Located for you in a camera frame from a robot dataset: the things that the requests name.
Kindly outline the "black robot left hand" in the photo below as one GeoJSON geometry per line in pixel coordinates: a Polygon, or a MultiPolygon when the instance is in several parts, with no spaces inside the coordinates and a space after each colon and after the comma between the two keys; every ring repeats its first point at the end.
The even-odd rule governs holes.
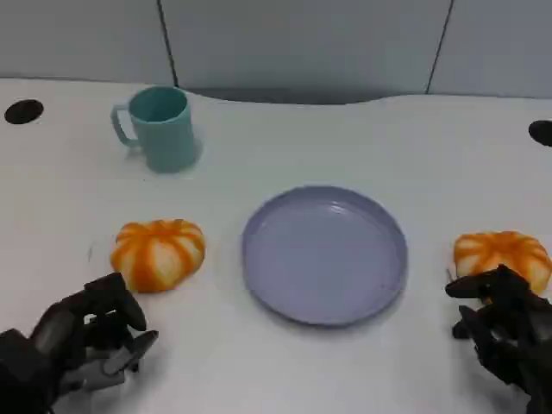
{"type": "Polygon", "coordinates": [[[47,407],[70,392],[123,384],[158,338],[120,273],[52,304],[30,335],[49,364],[47,407]]]}

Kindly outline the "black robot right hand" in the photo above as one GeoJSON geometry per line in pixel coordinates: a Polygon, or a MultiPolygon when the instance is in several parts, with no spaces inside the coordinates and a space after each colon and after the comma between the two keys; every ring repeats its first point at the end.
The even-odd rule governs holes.
{"type": "Polygon", "coordinates": [[[528,413],[550,413],[551,303],[505,265],[451,281],[445,292],[487,301],[478,310],[461,305],[452,336],[472,340],[481,366],[530,397],[528,413]]]}

